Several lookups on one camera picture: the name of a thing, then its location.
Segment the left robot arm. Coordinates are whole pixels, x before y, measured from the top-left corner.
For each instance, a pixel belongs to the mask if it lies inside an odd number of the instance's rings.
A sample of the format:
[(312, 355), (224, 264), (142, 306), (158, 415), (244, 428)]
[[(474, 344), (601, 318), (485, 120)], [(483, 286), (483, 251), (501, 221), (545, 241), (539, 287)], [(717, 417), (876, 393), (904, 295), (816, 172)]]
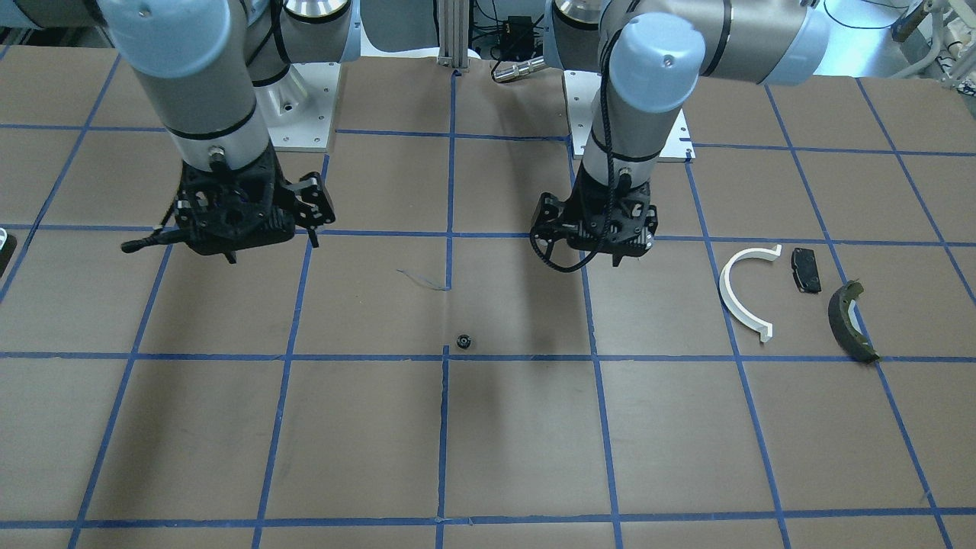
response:
[(601, 78), (572, 194), (542, 194), (529, 232), (560, 272), (579, 266), (554, 263), (557, 241), (615, 265), (650, 249), (652, 171), (698, 80), (797, 85), (830, 38), (812, 1), (550, 1), (543, 22), (548, 66)]

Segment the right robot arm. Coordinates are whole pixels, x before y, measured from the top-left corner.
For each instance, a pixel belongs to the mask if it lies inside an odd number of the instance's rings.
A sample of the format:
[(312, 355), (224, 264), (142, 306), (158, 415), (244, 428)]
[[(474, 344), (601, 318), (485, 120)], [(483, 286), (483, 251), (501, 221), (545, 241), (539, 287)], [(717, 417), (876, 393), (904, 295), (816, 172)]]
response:
[(358, 1), (4, 1), (3, 27), (100, 27), (132, 66), (182, 164), (149, 236), (125, 253), (184, 243), (198, 255), (275, 246), (304, 228), (313, 248), (337, 218), (324, 177), (291, 183), (271, 128), (307, 109), (299, 63), (361, 55)]

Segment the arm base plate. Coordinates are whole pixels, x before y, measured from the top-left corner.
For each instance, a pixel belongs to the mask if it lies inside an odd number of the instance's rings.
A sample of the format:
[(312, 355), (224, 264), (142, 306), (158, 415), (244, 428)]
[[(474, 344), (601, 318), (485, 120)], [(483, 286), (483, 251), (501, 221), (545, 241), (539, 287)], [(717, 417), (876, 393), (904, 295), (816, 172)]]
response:
[(275, 149), (326, 152), (341, 70), (338, 63), (300, 63), (276, 82), (255, 88)]
[[(574, 159), (581, 160), (595, 119), (595, 98), (599, 96), (601, 76), (597, 72), (564, 72), (563, 83), (573, 156)], [(685, 114), (680, 111), (663, 146), (661, 161), (682, 162), (695, 157)]]

